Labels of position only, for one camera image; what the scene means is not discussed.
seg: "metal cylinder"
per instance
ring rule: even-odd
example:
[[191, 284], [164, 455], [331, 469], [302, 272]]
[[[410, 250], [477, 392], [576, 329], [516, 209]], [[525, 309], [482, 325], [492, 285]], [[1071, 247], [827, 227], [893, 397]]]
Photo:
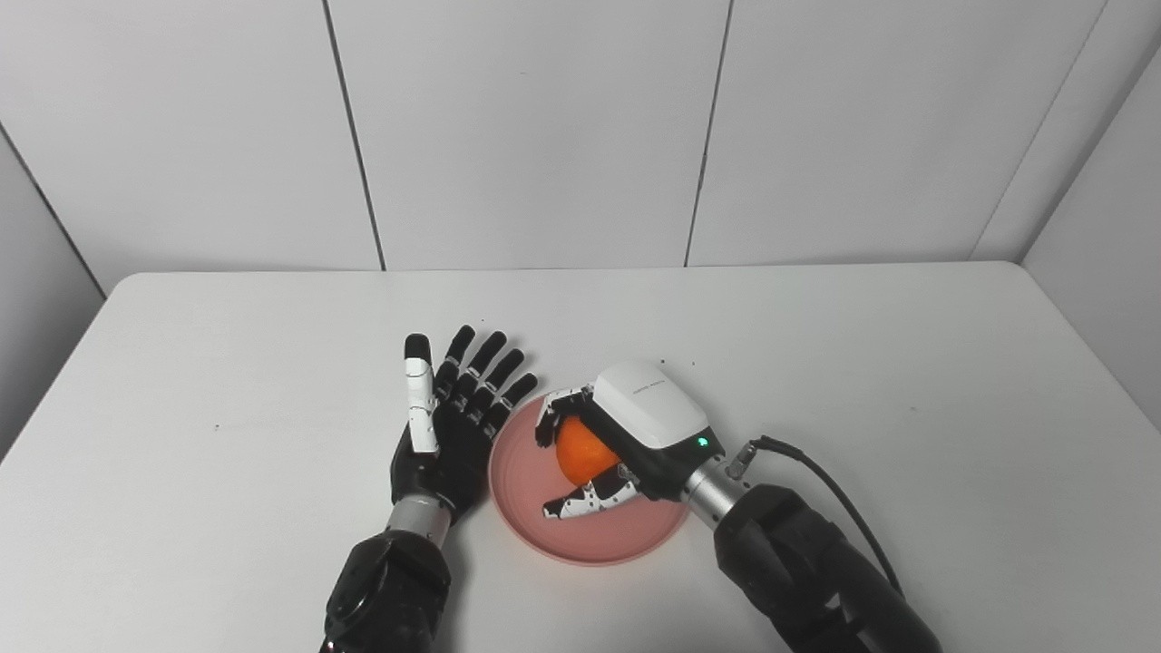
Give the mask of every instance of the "metal cylinder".
[[728, 465], [723, 457], [715, 455], [694, 469], [682, 489], [682, 498], [690, 504], [690, 510], [711, 530], [717, 528], [721, 518], [745, 494], [742, 483], [726, 474]]
[[410, 531], [444, 546], [452, 528], [452, 512], [439, 500], [424, 494], [409, 494], [399, 500], [387, 519], [389, 531]]

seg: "white wall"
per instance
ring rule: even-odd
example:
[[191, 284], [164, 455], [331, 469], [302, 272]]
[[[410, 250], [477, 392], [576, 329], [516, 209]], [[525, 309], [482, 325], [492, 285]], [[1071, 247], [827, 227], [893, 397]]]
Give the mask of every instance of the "white wall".
[[1024, 265], [1161, 428], [1161, 58]]
[[[391, 268], [1016, 259], [1161, 24], [1158, 0], [332, 9]], [[322, 0], [0, 3], [0, 119], [106, 287], [378, 267]]]
[[318, 0], [0, 2], [0, 120], [106, 289], [378, 268]]
[[0, 458], [100, 304], [0, 130]]
[[[737, 0], [690, 264], [962, 260], [987, 230], [1010, 258], [1034, 211], [994, 213], [1041, 121], [1099, 116], [1104, 79], [1124, 80], [1152, 34], [1094, 26], [1161, 21], [1156, 2], [1110, 7]], [[1057, 107], [1082, 49], [1110, 42], [1130, 56], [1093, 63], [1106, 78]], [[1043, 135], [1083, 141], [1079, 127]], [[1023, 174], [1015, 191], [1057, 178]]]
[[728, 6], [336, 2], [388, 266], [680, 266]]

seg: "pink plate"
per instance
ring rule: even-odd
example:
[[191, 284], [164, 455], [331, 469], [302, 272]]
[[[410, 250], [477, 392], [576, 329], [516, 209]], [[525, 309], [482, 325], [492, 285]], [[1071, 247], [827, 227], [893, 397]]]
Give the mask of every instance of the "pink plate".
[[543, 397], [528, 402], [496, 437], [488, 478], [512, 532], [536, 551], [574, 565], [627, 562], [657, 548], [685, 521], [686, 507], [644, 497], [572, 519], [548, 519], [546, 501], [574, 489], [556, 465], [556, 451], [536, 446], [533, 431]]

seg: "robotic finger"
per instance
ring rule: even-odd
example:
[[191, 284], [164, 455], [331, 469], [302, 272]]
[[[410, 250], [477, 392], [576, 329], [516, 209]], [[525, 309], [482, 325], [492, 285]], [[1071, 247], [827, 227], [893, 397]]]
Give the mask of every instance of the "robotic finger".
[[444, 401], [450, 396], [452, 387], [455, 385], [455, 380], [460, 378], [460, 363], [463, 360], [463, 354], [468, 351], [468, 345], [471, 344], [475, 337], [475, 329], [464, 324], [460, 326], [460, 331], [452, 338], [452, 344], [447, 347], [444, 363], [440, 364], [439, 372], [435, 373], [434, 394], [437, 400]]
[[452, 387], [452, 396], [448, 401], [452, 402], [459, 409], [463, 409], [468, 404], [468, 400], [475, 394], [476, 388], [479, 386], [479, 378], [484, 374], [484, 371], [492, 364], [492, 359], [499, 353], [504, 345], [507, 344], [507, 336], [504, 331], [492, 331], [491, 336], [484, 340], [484, 344], [479, 345], [479, 351], [476, 356], [471, 358], [468, 363], [468, 368], [460, 379]]
[[579, 415], [585, 402], [592, 396], [592, 387], [564, 388], [545, 395], [536, 416], [536, 446], [548, 449], [556, 444], [561, 425], [567, 417]]
[[492, 402], [496, 401], [496, 395], [499, 394], [499, 389], [504, 387], [507, 378], [515, 372], [515, 368], [524, 363], [524, 352], [514, 349], [500, 359], [492, 368], [491, 374], [488, 379], [476, 389], [476, 394], [471, 395], [468, 400], [468, 404], [464, 410], [468, 414], [468, 418], [474, 422], [479, 422], [484, 416], [484, 411], [491, 407]]
[[427, 336], [412, 333], [403, 349], [408, 374], [408, 423], [411, 426], [411, 449], [416, 453], [439, 453], [439, 442], [432, 424], [435, 410], [433, 390], [432, 347]]
[[623, 464], [616, 464], [569, 494], [545, 502], [545, 517], [568, 519], [612, 510], [641, 496]]
[[505, 390], [505, 393], [496, 400], [496, 403], [493, 403], [492, 407], [483, 414], [479, 426], [483, 429], [484, 435], [488, 436], [488, 439], [496, 438], [496, 433], [500, 430], [500, 426], [504, 425], [509, 415], [512, 414], [512, 409], [520, 403], [524, 397], [528, 396], [533, 389], [535, 389], [536, 383], [536, 376], [533, 374], [525, 374], [524, 376], [520, 376], [514, 383], [509, 386], [509, 389]]

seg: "white table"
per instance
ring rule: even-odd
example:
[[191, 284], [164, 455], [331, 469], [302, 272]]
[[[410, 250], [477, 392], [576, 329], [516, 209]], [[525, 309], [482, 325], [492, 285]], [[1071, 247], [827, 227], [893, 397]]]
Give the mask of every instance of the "white table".
[[[0, 465], [5, 648], [315, 651], [390, 510], [404, 336], [463, 322], [546, 387], [664, 360], [727, 449], [802, 446], [949, 653], [1155, 648], [1161, 436], [1008, 264], [132, 277]], [[757, 465], [863, 546], [807, 472]], [[781, 650], [697, 519], [592, 569], [488, 503], [446, 550], [445, 651]]]

